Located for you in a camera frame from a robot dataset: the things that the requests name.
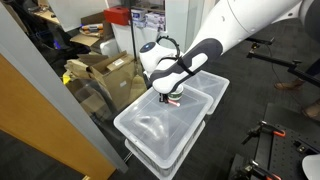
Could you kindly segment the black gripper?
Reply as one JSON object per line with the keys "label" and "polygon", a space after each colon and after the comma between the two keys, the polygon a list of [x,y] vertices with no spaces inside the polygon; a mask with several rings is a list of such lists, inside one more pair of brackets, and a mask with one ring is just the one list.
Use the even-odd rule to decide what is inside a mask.
{"label": "black gripper", "polygon": [[168,101],[168,95],[160,93],[159,101]]}

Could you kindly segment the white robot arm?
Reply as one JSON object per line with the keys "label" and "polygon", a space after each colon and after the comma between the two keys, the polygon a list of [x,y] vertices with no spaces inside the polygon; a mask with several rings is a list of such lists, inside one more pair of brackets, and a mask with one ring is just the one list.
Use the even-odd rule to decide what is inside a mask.
{"label": "white robot arm", "polygon": [[163,47],[157,40],[139,50],[151,86],[169,94],[201,70],[209,60],[265,27],[287,19],[298,19],[305,32],[319,39],[320,0],[220,0],[210,11],[186,51]]}

